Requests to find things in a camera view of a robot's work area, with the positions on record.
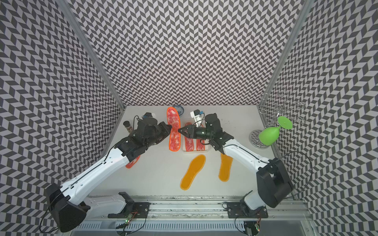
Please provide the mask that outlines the red insole orange trim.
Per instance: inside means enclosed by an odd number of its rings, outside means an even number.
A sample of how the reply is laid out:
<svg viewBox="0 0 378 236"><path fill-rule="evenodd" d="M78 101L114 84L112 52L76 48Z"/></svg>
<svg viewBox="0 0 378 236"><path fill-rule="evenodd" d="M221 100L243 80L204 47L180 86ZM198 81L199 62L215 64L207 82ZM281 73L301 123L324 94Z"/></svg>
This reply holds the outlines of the red insole orange trim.
<svg viewBox="0 0 378 236"><path fill-rule="evenodd" d="M181 147L181 134L178 129L181 128L181 121L177 110L169 107L166 112L168 124L172 126L169 136L169 150L178 151Z"/></svg>
<svg viewBox="0 0 378 236"><path fill-rule="evenodd" d="M204 151L205 150L205 146L202 144L200 139L196 140L196 150L197 151Z"/></svg>
<svg viewBox="0 0 378 236"><path fill-rule="evenodd" d="M131 161L130 163L128 163L126 165L126 168L127 169L131 169L138 162L139 159L140 159L140 156L138 156L136 159L134 159L133 161Z"/></svg>
<svg viewBox="0 0 378 236"><path fill-rule="evenodd" d="M195 150L195 144L194 140L191 138L185 137L185 151L194 151Z"/></svg>

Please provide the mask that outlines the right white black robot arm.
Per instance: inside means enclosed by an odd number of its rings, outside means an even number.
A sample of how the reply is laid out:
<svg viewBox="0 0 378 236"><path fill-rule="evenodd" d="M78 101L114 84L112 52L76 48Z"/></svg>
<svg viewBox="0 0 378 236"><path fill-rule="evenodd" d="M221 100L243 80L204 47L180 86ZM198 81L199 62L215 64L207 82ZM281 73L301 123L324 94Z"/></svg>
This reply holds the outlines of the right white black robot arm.
<svg viewBox="0 0 378 236"><path fill-rule="evenodd" d="M275 208L294 189L280 159L258 155L240 144L232 135L223 131L215 113L205 117L205 127L186 125L179 128L178 132L189 139L208 140L214 150L237 160L256 174L257 190L250 191L240 200L241 205L249 210L263 206Z"/></svg>

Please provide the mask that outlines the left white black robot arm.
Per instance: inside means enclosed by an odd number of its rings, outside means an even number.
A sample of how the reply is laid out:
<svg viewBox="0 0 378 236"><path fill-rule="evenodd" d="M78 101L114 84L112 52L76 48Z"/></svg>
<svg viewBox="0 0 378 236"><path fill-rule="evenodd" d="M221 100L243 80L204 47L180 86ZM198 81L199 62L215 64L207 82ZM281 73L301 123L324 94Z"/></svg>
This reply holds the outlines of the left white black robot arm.
<svg viewBox="0 0 378 236"><path fill-rule="evenodd" d="M56 229L66 233L79 226L90 210L85 198L114 172L169 137L171 131L171 125L144 117L138 121L136 130L117 142L107 155L87 170L62 185L49 185L44 191L46 213L52 215Z"/></svg>

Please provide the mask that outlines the white storage tray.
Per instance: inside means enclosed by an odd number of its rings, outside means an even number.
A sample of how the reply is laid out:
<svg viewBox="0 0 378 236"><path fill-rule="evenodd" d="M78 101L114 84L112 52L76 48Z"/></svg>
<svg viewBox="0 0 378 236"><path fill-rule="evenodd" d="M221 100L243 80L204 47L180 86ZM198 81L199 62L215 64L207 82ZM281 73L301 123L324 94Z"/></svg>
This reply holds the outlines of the white storage tray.
<svg viewBox="0 0 378 236"><path fill-rule="evenodd" d="M181 121L181 126L184 127L184 126L189 125L189 124L194 124L194 122L195 122L194 119L184 119L183 121ZM203 153L203 152L207 152L210 149L210 145L205 145L204 151L197 151L196 150L196 139L193 139L193 140L194 140L194 144L195 144L195 150L189 151L189 152ZM185 137L183 135L181 135L181 149L182 149L182 151L187 152L187 151L185 151Z"/></svg>

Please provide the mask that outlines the blue white porcelain bowl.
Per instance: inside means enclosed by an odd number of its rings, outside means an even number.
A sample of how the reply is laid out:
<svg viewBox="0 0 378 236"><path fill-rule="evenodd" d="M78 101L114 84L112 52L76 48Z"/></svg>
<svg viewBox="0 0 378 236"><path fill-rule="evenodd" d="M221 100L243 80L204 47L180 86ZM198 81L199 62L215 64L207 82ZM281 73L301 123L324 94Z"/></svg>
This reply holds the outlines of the blue white porcelain bowl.
<svg viewBox="0 0 378 236"><path fill-rule="evenodd" d="M184 109L183 106L175 105L175 106L173 106L173 108L177 111L179 116L182 116L185 112L185 109Z"/></svg>

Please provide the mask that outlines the small spice jar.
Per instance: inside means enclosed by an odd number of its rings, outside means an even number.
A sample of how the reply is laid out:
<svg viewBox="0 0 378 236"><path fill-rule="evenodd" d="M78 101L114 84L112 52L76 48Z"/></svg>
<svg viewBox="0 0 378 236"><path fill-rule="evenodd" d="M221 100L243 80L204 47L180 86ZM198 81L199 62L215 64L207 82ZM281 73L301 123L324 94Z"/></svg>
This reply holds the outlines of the small spice jar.
<svg viewBox="0 0 378 236"><path fill-rule="evenodd" d="M124 121L123 125L124 125L125 129L128 131L128 133L133 132L133 127L132 127L132 125L129 121Z"/></svg>

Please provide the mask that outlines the yellow insole right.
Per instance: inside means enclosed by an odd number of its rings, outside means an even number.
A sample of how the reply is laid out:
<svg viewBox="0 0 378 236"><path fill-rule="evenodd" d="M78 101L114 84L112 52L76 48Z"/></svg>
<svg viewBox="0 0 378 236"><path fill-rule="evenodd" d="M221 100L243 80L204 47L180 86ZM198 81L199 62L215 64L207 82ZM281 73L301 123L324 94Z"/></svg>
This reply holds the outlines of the yellow insole right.
<svg viewBox="0 0 378 236"><path fill-rule="evenodd" d="M230 178L233 158L228 155L221 154L220 159L221 163L218 177L220 181L227 182Z"/></svg>

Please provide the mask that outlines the yellow insole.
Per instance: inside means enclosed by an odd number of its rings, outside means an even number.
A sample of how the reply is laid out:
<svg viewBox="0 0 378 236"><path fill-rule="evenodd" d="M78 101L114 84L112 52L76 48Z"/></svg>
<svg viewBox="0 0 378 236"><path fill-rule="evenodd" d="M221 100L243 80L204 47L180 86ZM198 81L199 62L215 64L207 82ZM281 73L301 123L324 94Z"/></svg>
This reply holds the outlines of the yellow insole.
<svg viewBox="0 0 378 236"><path fill-rule="evenodd" d="M228 155L221 154L220 159L221 163L218 177L220 181L227 182L230 178L233 158Z"/></svg>
<svg viewBox="0 0 378 236"><path fill-rule="evenodd" d="M189 164L189 167L181 180L180 188L184 191L188 190L197 176L197 174L202 170L206 162L206 156L201 154L195 157Z"/></svg>

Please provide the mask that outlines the yellow insole left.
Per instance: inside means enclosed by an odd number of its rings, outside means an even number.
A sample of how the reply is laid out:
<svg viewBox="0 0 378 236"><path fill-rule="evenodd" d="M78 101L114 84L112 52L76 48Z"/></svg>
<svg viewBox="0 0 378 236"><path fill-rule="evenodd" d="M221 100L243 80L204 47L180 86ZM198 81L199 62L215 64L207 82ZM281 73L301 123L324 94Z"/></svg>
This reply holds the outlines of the yellow insole left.
<svg viewBox="0 0 378 236"><path fill-rule="evenodd" d="M202 170L206 162L206 156L201 154L195 157L189 164L189 167L181 180L180 188L184 191L188 190L197 176L197 174Z"/></svg>

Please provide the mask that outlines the round metal drain grate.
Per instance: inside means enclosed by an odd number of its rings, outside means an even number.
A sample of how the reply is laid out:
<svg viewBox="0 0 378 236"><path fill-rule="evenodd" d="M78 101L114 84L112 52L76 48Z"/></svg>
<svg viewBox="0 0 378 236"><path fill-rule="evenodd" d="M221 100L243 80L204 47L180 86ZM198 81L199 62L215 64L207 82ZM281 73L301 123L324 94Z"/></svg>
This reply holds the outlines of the round metal drain grate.
<svg viewBox="0 0 378 236"><path fill-rule="evenodd" d="M268 148L267 145L264 145L260 139L259 139L259 135L261 134L263 130L254 130L252 131L250 134L249 134L249 140L250 140L250 143L252 145L254 145L256 148L260 148L260 149L265 149L265 148Z"/></svg>

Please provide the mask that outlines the green plastic wine glass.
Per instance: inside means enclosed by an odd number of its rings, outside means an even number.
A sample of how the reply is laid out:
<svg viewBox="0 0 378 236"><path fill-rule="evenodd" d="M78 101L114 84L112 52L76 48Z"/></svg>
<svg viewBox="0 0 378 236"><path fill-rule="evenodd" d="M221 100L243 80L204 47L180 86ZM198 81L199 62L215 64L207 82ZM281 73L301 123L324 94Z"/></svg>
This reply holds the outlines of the green plastic wine glass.
<svg viewBox="0 0 378 236"><path fill-rule="evenodd" d="M278 126L273 126L264 129L258 136L261 143L265 146L270 146L276 142L280 135L280 129L291 130L293 128L293 123L290 119L284 116L277 118Z"/></svg>

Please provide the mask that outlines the aluminium front rail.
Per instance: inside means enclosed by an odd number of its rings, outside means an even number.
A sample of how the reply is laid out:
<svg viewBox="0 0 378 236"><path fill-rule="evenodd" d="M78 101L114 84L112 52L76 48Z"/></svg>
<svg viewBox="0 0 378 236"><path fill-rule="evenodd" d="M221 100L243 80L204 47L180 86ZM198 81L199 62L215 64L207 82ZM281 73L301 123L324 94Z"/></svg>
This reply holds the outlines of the aluminium front rail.
<svg viewBox="0 0 378 236"><path fill-rule="evenodd" d="M242 213L235 197L134 196L134 221L168 220L294 220L310 221L312 216L306 203L284 200L277 207L266 206L255 216Z"/></svg>

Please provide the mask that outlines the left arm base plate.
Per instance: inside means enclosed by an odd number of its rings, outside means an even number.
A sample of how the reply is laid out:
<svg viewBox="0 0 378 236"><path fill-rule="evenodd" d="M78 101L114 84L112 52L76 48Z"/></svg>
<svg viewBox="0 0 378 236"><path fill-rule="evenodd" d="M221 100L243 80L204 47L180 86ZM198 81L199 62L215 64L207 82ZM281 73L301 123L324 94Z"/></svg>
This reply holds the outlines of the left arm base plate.
<svg viewBox="0 0 378 236"><path fill-rule="evenodd" d="M119 213L108 214L108 218L126 219L129 215L134 215L134 218L147 218L150 202L135 202L126 192L119 192L119 195L124 199L123 203L126 205Z"/></svg>

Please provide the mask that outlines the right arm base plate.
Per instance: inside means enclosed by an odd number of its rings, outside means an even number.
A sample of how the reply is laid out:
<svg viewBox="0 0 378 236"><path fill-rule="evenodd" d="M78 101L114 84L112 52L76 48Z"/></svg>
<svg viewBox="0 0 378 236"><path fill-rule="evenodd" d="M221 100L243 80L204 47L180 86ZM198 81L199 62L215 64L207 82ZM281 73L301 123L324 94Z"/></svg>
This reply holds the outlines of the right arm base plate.
<svg viewBox="0 0 378 236"><path fill-rule="evenodd" d="M224 202L222 205L227 211L228 218L268 218L265 202L257 191L246 194L239 202Z"/></svg>

